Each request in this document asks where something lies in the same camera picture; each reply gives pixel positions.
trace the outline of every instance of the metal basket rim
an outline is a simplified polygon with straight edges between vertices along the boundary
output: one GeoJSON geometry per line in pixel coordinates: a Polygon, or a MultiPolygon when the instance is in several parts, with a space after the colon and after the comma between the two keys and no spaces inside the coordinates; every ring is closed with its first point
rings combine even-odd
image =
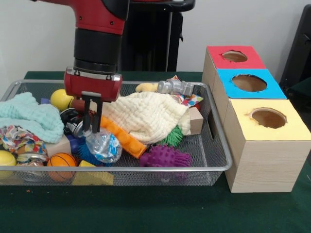
{"type": "MultiPolygon", "coordinates": [[[[12,82],[0,101],[12,98],[23,83],[56,83],[62,84],[64,80],[17,80],[12,82]]],[[[123,84],[157,83],[157,81],[123,81],[123,84]]],[[[225,153],[226,165],[221,167],[31,167],[31,166],[0,166],[1,171],[81,171],[81,172],[218,172],[226,171],[232,166],[232,156],[220,118],[217,112],[212,92],[208,85],[200,82],[191,82],[202,86],[207,92],[214,121],[225,153]]]]}

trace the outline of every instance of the crumpled plastic bottle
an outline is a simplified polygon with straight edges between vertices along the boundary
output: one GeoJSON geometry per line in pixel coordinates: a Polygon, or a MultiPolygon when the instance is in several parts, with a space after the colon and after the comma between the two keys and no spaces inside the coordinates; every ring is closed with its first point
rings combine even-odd
{"type": "Polygon", "coordinates": [[[118,139],[105,129],[92,133],[84,132],[86,145],[95,158],[103,163],[115,163],[121,157],[122,147],[118,139]]]}

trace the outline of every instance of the wire mesh basket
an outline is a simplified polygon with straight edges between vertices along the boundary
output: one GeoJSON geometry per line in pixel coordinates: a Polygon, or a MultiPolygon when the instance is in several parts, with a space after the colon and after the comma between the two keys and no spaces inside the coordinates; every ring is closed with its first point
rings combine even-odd
{"type": "MultiPolygon", "coordinates": [[[[123,82],[121,95],[135,92],[140,83],[123,82]]],[[[204,98],[200,102],[202,131],[199,135],[185,136],[177,147],[191,154],[192,167],[139,167],[139,161],[123,151],[121,159],[111,167],[0,166],[0,185],[105,185],[106,172],[114,175],[116,186],[214,185],[221,173],[231,167],[231,154],[209,87],[193,84],[194,94],[204,98]]],[[[1,101],[31,92],[40,102],[61,88],[63,81],[22,80],[11,84],[1,101]]]]}

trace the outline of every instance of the wooden block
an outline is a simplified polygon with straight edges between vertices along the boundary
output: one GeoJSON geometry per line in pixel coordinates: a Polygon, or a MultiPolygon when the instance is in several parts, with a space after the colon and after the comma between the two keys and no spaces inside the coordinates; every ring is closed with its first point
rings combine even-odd
{"type": "Polygon", "coordinates": [[[200,134],[203,125],[203,117],[196,107],[189,109],[191,135],[200,134]]]}
{"type": "MultiPolygon", "coordinates": [[[[81,161],[80,167],[93,167],[86,161],[81,161]]],[[[113,174],[105,171],[79,171],[72,182],[72,185],[113,185],[113,174]]]]}
{"type": "Polygon", "coordinates": [[[71,154],[70,141],[67,139],[65,135],[63,135],[59,143],[57,144],[45,143],[45,147],[48,151],[48,156],[50,158],[57,153],[71,154]]]}

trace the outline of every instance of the cream knit cloth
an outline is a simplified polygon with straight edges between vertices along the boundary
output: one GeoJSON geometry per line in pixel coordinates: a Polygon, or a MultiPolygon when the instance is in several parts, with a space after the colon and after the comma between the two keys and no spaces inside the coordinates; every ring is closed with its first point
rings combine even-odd
{"type": "Polygon", "coordinates": [[[188,107],[170,95],[153,92],[133,93],[104,103],[103,115],[144,144],[163,140],[178,125],[190,135],[188,107]]]}

